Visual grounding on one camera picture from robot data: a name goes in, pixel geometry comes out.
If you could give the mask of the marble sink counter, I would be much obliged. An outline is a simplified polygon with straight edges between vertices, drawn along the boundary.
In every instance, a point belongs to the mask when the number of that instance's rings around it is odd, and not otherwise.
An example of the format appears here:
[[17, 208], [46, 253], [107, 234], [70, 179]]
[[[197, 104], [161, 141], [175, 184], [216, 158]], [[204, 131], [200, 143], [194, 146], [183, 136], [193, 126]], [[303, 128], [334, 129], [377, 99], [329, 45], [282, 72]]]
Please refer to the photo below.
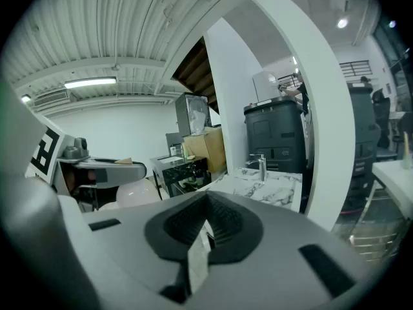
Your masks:
[[[301, 174], [268, 171], [266, 180], [261, 181], [258, 170], [236, 168], [231, 174], [221, 175], [200, 190], [243, 196], [298, 212], [302, 183]], [[208, 255], [215, 245], [212, 228], [208, 222], [205, 222], [188, 251], [188, 278], [192, 293], [196, 292], [207, 279]]]

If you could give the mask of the toothbrush cup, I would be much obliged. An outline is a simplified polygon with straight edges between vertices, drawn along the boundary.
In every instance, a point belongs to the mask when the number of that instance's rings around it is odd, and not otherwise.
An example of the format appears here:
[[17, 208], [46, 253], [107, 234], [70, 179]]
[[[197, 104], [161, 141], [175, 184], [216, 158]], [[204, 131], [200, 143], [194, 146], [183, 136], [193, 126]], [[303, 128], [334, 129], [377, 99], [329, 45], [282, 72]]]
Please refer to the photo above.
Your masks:
[[401, 161], [401, 166], [405, 170], [410, 170], [412, 167], [412, 156], [410, 155], [408, 134], [406, 131], [403, 132], [403, 159]]

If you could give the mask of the black office chair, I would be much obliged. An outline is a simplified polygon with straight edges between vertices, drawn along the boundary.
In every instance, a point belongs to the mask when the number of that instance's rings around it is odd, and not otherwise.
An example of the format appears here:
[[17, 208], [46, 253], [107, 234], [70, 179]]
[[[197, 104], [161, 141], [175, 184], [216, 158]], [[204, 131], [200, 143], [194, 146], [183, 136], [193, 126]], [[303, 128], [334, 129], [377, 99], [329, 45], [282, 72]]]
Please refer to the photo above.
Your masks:
[[390, 98], [384, 96], [383, 89], [376, 90], [372, 93], [372, 104], [376, 124], [380, 128], [380, 137], [377, 145], [376, 161], [396, 160], [397, 154], [389, 149], [390, 146]]

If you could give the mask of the white sink unit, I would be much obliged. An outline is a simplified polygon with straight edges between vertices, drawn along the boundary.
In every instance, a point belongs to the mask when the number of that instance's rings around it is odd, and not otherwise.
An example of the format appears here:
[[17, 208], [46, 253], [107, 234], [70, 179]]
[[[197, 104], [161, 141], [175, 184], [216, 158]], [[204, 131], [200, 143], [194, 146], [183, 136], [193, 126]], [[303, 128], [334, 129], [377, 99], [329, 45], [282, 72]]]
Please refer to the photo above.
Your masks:
[[373, 164], [374, 176], [390, 192], [403, 216], [413, 221], [413, 168], [404, 169], [402, 161]]

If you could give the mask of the dark grey wheeled machine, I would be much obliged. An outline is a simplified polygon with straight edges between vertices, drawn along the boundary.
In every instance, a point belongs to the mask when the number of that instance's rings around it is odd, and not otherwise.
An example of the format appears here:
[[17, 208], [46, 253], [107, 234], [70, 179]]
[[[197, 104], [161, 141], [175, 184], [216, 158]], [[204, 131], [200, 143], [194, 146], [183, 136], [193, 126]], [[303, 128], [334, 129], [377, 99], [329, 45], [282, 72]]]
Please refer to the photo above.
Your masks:
[[347, 86], [354, 113], [356, 144], [352, 177], [342, 214], [360, 211], [370, 194], [374, 182], [372, 166], [380, 137], [370, 96], [372, 86], [367, 83], [348, 83]]

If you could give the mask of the metal rack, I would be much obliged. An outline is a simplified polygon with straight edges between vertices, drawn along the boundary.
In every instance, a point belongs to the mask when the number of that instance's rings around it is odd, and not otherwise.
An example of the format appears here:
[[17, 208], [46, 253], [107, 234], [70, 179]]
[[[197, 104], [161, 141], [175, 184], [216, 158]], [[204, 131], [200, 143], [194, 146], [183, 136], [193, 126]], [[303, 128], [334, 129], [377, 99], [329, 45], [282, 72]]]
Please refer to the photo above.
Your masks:
[[390, 191], [377, 189], [354, 225], [349, 242], [367, 262], [376, 264], [398, 254], [409, 225]]

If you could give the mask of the ceiling air vent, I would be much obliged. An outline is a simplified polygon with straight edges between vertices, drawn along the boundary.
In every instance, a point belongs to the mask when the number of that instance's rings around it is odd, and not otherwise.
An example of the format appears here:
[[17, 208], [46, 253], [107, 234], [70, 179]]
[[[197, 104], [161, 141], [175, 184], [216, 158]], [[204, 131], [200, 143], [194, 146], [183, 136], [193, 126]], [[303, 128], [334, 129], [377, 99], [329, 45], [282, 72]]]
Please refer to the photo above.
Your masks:
[[69, 95], [66, 90], [58, 90], [55, 92], [43, 94], [37, 98], [34, 99], [33, 105], [35, 107], [41, 106], [41, 105], [46, 105], [55, 101], [59, 101], [62, 99], [68, 99]]

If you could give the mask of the dark grey cabinet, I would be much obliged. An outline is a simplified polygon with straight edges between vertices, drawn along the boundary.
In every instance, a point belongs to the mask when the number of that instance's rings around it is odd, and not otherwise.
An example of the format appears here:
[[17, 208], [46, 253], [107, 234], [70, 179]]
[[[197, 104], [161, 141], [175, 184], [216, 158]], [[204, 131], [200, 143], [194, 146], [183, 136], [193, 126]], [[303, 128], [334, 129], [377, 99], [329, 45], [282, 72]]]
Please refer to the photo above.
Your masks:
[[184, 138], [200, 135], [206, 127], [212, 127], [208, 98], [184, 93], [175, 101], [177, 124]]

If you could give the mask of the chrome faucet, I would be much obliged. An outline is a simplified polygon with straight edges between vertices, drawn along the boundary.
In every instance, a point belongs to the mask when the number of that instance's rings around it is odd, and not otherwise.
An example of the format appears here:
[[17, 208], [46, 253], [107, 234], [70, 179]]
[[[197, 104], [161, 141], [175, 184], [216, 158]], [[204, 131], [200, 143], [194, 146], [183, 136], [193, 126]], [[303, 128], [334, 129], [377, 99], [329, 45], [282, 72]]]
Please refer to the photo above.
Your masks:
[[261, 182], [265, 182], [267, 178], [267, 160], [264, 154], [250, 154], [253, 157], [252, 160], [248, 160], [245, 162], [246, 165], [252, 165], [257, 163], [259, 168], [259, 178]]

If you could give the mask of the black waste bin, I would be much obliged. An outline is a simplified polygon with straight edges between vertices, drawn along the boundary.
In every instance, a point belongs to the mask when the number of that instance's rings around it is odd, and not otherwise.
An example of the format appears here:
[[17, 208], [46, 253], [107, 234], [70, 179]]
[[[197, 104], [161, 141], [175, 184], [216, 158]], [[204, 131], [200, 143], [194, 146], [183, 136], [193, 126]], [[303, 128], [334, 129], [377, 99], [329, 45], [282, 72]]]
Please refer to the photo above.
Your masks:
[[301, 111], [289, 96], [251, 104], [243, 110], [248, 153], [263, 155], [268, 171], [302, 174], [306, 150]]

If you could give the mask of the long fluorescent ceiling light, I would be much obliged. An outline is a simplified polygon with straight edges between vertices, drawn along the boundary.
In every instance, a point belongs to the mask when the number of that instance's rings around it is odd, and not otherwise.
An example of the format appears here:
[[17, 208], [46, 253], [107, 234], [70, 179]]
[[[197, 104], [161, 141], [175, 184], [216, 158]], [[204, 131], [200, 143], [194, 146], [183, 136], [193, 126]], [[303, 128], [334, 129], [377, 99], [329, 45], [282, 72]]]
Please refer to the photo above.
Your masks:
[[99, 85], [113, 85], [117, 83], [116, 77], [94, 77], [88, 79], [78, 79], [67, 81], [64, 86], [66, 89], [99, 86]]

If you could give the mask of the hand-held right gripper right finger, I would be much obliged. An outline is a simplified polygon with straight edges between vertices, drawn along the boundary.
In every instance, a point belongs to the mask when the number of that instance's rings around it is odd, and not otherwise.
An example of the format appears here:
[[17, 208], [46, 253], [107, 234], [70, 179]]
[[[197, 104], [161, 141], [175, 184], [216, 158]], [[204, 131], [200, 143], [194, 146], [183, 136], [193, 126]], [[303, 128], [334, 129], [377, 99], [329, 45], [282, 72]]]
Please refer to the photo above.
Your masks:
[[211, 265], [190, 297], [190, 310], [349, 310], [377, 285], [382, 267], [367, 263], [337, 236], [302, 214], [249, 198], [223, 195], [263, 226], [242, 261]]

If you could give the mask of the black marble vanity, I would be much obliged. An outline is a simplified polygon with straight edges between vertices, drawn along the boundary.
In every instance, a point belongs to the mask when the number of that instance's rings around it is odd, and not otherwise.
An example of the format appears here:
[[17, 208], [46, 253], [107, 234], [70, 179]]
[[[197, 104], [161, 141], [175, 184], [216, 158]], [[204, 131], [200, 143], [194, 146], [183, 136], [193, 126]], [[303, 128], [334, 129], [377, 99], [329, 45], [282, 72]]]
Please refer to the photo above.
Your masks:
[[201, 173], [202, 177], [205, 176], [205, 172], [208, 170], [207, 159], [197, 157], [194, 160], [187, 160], [183, 158], [182, 162], [162, 164], [158, 162], [158, 159], [166, 158], [170, 156], [160, 156], [157, 158], [150, 158], [150, 163], [152, 167], [152, 174], [154, 177], [154, 183], [158, 191], [158, 195], [163, 200], [160, 188], [162, 185], [165, 186], [166, 193], [169, 197], [174, 197], [174, 192], [172, 189], [173, 184], [179, 183], [180, 181], [196, 177], [198, 172]]

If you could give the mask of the white arch partition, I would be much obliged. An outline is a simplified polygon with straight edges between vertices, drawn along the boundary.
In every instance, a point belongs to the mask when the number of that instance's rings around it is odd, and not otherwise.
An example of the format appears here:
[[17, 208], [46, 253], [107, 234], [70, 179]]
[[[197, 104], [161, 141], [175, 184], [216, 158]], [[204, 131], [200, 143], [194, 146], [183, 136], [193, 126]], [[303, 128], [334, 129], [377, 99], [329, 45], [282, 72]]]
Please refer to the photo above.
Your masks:
[[[238, 0], [229, 0], [235, 6]], [[345, 202], [355, 153], [354, 113], [339, 63], [312, 20], [292, 0], [251, 0], [280, 32], [299, 64], [310, 98], [315, 161], [306, 216], [331, 231]], [[227, 168], [247, 155], [243, 108], [258, 101], [256, 57], [238, 33], [217, 20], [205, 33], [223, 129]]]

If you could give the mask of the wooden staircase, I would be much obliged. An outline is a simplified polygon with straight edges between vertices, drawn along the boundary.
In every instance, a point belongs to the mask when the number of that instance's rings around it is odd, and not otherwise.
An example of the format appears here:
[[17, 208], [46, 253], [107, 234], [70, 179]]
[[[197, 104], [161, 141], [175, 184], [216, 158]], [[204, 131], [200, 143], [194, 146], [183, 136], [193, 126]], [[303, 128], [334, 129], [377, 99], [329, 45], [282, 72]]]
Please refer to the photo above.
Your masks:
[[172, 79], [178, 81], [191, 93], [206, 96], [208, 106], [219, 114], [216, 90], [204, 37], [199, 39], [182, 60]]

